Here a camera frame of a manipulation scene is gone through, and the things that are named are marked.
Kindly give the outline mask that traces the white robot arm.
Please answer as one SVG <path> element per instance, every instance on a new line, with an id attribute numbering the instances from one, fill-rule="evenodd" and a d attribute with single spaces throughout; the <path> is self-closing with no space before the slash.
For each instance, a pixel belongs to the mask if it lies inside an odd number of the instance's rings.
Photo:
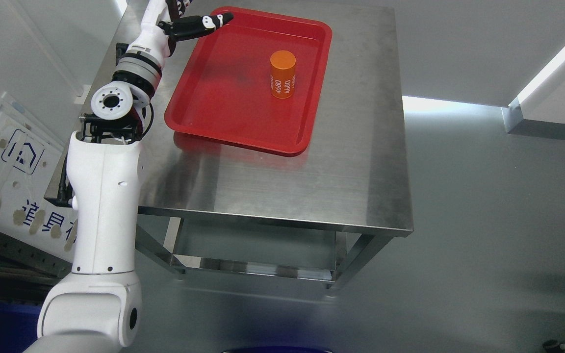
<path id="1" fill-rule="evenodd" d="M 118 353 L 141 323 L 135 228 L 146 170 L 143 114 L 175 45 L 137 39 L 90 105 L 89 129 L 70 137 L 66 172 L 77 211 L 70 274 L 47 295 L 28 353 Z"/>

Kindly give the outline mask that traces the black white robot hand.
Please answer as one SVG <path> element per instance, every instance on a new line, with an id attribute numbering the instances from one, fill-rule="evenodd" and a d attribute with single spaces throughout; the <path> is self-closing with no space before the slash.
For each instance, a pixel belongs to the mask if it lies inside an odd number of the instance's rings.
<path id="1" fill-rule="evenodd" d="M 133 43 L 117 43 L 119 60 L 126 53 L 151 54 L 154 59 L 170 57 L 177 42 L 208 36 L 234 19 L 231 12 L 205 16 L 185 16 L 191 0 L 150 0 Z"/>

